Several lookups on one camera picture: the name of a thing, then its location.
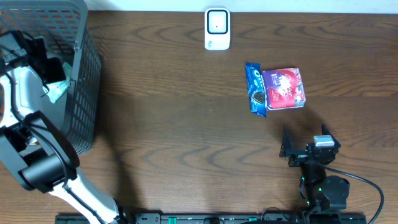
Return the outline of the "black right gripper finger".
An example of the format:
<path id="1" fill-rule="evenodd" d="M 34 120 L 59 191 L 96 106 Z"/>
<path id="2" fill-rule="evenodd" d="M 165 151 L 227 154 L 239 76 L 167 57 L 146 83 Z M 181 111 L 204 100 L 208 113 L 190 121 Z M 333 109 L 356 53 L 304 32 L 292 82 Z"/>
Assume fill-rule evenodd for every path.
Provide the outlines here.
<path id="1" fill-rule="evenodd" d="M 322 124 L 322 134 L 327 136 L 332 136 L 332 133 L 329 131 L 325 124 Z"/>
<path id="2" fill-rule="evenodd" d="M 284 129 L 279 157 L 289 157 L 291 154 L 293 154 L 293 148 L 290 139 L 290 134 L 287 129 Z"/>

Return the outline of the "mint green wipes packet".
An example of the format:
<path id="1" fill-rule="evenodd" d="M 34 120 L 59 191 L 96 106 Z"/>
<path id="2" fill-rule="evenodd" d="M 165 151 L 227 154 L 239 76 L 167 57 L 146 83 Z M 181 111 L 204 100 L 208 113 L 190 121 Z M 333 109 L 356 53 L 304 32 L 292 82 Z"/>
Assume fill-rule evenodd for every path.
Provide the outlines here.
<path id="1" fill-rule="evenodd" d="M 65 73 L 65 80 L 47 84 L 47 86 L 43 86 L 42 89 L 45 95 L 48 96 L 49 100 L 55 104 L 69 89 L 70 80 L 72 75 L 72 67 L 69 63 L 64 62 L 62 65 L 63 71 Z"/>

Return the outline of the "blue Oreo cookie pack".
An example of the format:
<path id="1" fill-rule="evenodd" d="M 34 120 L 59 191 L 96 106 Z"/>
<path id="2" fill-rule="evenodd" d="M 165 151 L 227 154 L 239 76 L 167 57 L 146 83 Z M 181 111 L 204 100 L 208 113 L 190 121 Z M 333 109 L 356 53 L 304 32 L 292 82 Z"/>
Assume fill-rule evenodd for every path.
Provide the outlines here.
<path id="1" fill-rule="evenodd" d="M 258 63 L 246 63 L 245 71 L 251 112 L 258 116 L 266 117 L 267 100 L 261 65 Z"/>

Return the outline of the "red purple snack box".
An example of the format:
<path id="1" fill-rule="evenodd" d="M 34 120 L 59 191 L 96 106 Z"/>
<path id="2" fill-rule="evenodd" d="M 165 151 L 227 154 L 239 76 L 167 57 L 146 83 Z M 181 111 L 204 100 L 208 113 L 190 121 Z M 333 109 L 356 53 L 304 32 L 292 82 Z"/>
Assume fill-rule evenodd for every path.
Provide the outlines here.
<path id="1" fill-rule="evenodd" d="M 302 108 L 306 97 L 302 76 L 297 67 L 262 72 L 266 95 L 266 109 L 284 110 Z"/>

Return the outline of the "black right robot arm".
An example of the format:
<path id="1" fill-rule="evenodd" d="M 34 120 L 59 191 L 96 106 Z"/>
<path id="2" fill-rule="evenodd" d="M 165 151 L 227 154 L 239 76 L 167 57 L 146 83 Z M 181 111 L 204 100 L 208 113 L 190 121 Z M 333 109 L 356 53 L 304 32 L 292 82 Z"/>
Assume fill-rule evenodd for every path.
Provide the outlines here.
<path id="1" fill-rule="evenodd" d="M 300 193 L 311 210 L 339 212 L 347 208 L 349 182 L 336 175 L 327 175 L 325 168 L 336 159 L 340 147 L 325 125 L 322 125 L 321 135 L 314 136 L 305 149 L 294 149 L 289 132 L 284 131 L 279 156 L 288 159 L 289 167 L 300 168 Z"/>

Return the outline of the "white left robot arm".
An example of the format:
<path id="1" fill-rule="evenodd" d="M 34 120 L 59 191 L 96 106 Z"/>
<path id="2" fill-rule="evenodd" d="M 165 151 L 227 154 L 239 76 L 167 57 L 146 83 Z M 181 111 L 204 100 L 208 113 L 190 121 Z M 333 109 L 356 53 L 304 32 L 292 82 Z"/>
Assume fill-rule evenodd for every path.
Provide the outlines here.
<path id="1" fill-rule="evenodd" d="M 49 58 L 44 39 L 1 34 L 1 162 L 26 190 L 56 196 L 89 223 L 129 223 L 115 199 L 80 169 L 78 154 L 47 117 L 69 88 L 72 69 Z"/>

